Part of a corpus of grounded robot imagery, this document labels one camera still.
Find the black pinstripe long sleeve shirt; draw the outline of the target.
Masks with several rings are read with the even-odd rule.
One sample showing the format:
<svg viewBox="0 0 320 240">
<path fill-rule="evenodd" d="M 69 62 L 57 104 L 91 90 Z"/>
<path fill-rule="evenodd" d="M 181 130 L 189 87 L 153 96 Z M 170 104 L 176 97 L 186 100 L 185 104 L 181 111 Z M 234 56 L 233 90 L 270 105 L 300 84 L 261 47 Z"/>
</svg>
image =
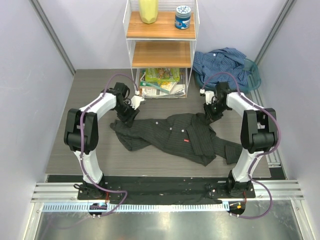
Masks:
<svg viewBox="0 0 320 240">
<path fill-rule="evenodd" d="M 219 138 L 210 124 L 204 125 L 203 113 L 174 114 L 166 119 L 136 119 L 131 127 L 115 120 L 110 128 L 128 151 L 152 145 L 203 166 L 216 157 L 222 157 L 228 165 L 236 164 L 243 149 L 241 144 Z"/>
</svg>

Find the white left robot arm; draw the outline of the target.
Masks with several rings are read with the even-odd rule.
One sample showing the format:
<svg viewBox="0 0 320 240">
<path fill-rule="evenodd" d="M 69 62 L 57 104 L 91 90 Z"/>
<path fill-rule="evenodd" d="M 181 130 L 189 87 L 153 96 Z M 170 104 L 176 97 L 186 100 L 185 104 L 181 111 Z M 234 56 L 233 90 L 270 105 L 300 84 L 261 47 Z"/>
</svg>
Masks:
<svg viewBox="0 0 320 240">
<path fill-rule="evenodd" d="M 145 101 L 138 90 L 128 98 L 130 89 L 117 82 L 113 88 L 104 89 L 98 97 L 81 108 L 67 112 L 64 144 L 77 157 L 83 174 L 82 184 L 75 184 L 79 199 L 100 200 L 109 192 L 105 176 L 99 166 L 96 148 L 99 142 L 99 120 L 109 111 L 116 111 L 118 119 L 131 127 L 139 106 Z"/>
</svg>

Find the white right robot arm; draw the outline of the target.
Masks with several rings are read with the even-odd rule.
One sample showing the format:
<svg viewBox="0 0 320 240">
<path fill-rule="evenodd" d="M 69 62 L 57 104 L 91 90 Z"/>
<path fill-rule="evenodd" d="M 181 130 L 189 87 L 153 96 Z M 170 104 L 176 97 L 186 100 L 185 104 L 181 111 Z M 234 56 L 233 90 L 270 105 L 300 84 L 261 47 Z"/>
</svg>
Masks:
<svg viewBox="0 0 320 240">
<path fill-rule="evenodd" d="M 232 91 L 227 82 L 218 83 L 215 90 L 200 89 L 205 97 L 206 117 L 220 118 L 225 110 L 234 110 L 242 117 L 240 142 L 242 151 L 235 167 L 229 172 L 225 190 L 233 198 L 251 191 L 252 174 L 264 155 L 279 141 L 276 111 L 256 105 L 240 91 Z"/>
</svg>

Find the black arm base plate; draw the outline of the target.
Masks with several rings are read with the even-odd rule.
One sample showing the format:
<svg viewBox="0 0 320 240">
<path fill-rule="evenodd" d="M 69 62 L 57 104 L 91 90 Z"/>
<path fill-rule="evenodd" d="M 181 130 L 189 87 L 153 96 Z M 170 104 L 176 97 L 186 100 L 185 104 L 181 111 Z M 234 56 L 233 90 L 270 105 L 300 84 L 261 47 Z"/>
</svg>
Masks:
<svg viewBox="0 0 320 240">
<path fill-rule="evenodd" d="M 108 200 L 126 205 L 205 205 L 223 199 L 253 199 L 254 186 L 215 177 L 104 176 L 99 188 L 74 184 L 78 200 Z"/>
</svg>

